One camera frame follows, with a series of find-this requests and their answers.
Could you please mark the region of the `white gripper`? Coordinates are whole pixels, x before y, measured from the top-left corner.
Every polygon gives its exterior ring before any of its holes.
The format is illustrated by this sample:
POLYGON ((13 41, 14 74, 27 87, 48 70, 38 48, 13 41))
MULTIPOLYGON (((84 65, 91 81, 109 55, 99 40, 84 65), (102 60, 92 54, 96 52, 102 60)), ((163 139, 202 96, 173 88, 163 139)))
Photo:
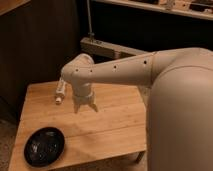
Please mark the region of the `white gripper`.
POLYGON ((77 114, 81 105, 88 104, 95 112, 98 112, 98 107, 94 104, 94 92, 90 83, 74 84, 72 86, 74 113, 77 114))

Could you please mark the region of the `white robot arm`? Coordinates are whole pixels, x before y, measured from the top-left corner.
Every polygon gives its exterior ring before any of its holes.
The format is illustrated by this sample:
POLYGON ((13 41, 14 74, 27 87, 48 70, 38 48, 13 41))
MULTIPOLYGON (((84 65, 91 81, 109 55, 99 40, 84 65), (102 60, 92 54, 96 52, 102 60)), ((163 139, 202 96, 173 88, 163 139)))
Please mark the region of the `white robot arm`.
POLYGON ((80 54, 61 70, 78 102, 93 83, 150 88, 148 171, 213 171, 213 51, 181 48, 95 64, 80 54))

